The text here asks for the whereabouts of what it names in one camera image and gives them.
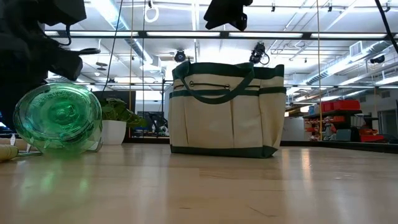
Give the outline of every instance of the tote bag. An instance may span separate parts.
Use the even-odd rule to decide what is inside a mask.
[[[173,70],[173,153],[267,158],[284,125],[284,66],[181,63]]]

